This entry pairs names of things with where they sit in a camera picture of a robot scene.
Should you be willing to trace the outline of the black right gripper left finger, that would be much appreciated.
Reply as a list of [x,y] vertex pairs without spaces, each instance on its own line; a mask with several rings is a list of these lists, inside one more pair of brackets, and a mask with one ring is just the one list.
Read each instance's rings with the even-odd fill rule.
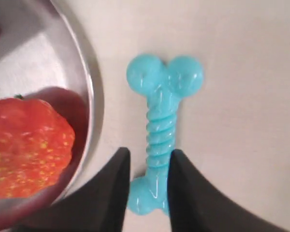
[[16,232],[120,232],[130,188],[130,151],[120,147],[97,176],[65,200],[14,228]]

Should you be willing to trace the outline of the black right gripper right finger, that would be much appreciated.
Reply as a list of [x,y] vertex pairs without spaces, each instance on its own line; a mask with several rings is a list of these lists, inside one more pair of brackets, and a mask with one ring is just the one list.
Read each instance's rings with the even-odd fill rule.
[[180,149],[171,152],[168,206],[173,232],[290,232],[228,198]]

